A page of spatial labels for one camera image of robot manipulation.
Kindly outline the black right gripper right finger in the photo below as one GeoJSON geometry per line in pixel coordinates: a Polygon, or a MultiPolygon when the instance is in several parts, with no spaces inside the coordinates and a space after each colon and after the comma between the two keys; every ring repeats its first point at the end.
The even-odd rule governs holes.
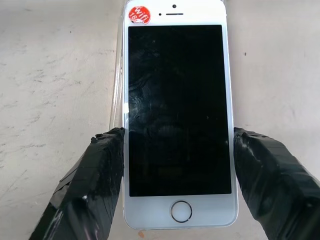
{"type": "Polygon", "coordinates": [[[283,143],[236,127],[233,157],[242,196],[268,240],[320,240],[320,181],[283,143]]]}

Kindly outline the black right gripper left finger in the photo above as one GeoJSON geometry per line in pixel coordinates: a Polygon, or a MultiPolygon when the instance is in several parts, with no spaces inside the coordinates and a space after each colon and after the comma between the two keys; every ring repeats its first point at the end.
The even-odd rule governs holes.
{"type": "Polygon", "coordinates": [[[60,180],[29,240],[108,240],[124,172],[125,129],[91,138],[60,180]]]}

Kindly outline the red round wifi sticker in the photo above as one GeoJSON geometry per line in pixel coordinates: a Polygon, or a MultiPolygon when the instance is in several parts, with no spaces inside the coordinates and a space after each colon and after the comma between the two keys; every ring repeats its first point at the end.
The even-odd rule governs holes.
{"type": "Polygon", "coordinates": [[[151,20],[151,13],[145,6],[135,6],[129,11],[128,17],[132,23],[146,25],[151,20]]]}

